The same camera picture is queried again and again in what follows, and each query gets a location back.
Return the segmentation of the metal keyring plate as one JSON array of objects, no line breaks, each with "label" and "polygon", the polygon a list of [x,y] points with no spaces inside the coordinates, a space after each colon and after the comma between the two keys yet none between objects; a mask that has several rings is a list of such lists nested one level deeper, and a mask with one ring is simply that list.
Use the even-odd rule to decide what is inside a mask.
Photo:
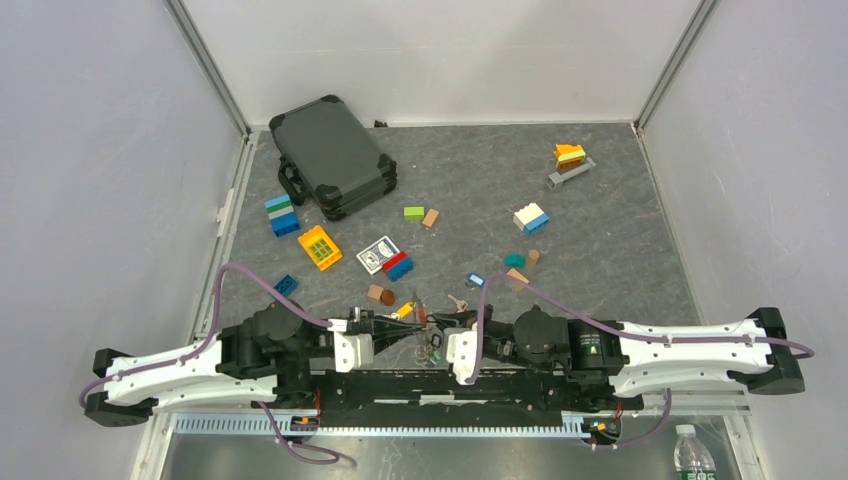
[{"label": "metal keyring plate", "polygon": [[416,293],[412,294],[412,302],[415,304],[415,310],[413,312],[415,321],[426,325],[425,330],[420,331],[419,334],[415,335],[417,342],[414,351],[415,362],[420,367],[436,368],[443,358],[440,353],[443,342],[442,346],[438,349],[433,348],[430,345],[430,339],[427,338],[427,328],[429,325],[435,324],[429,322],[429,317],[424,303]]}]

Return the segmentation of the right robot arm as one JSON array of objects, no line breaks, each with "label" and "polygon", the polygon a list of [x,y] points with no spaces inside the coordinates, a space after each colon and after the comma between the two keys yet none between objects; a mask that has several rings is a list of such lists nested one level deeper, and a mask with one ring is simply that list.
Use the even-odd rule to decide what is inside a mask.
[{"label": "right robot arm", "polygon": [[476,312],[433,314],[447,362],[462,385],[471,384],[482,356],[553,374],[578,385],[580,400],[602,408],[616,398],[671,388],[738,383],[755,395],[791,395],[806,389],[788,344],[780,311],[762,307],[722,325],[660,327],[624,321],[587,323],[552,316],[533,306],[512,323]]}]

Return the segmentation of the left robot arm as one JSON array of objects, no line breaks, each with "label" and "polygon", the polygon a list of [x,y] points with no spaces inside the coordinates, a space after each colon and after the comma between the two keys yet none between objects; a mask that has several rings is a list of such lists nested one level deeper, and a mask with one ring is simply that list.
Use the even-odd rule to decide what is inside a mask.
[{"label": "left robot arm", "polygon": [[98,380],[82,392],[81,406],[105,427],[139,425],[157,412],[198,405],[315,408],[320,388],[313,360],[329,359],[336,372],[348,373],[423,329],[359,309],[323,327],[274,301],[198,344],[144,357],[97,351]]}]

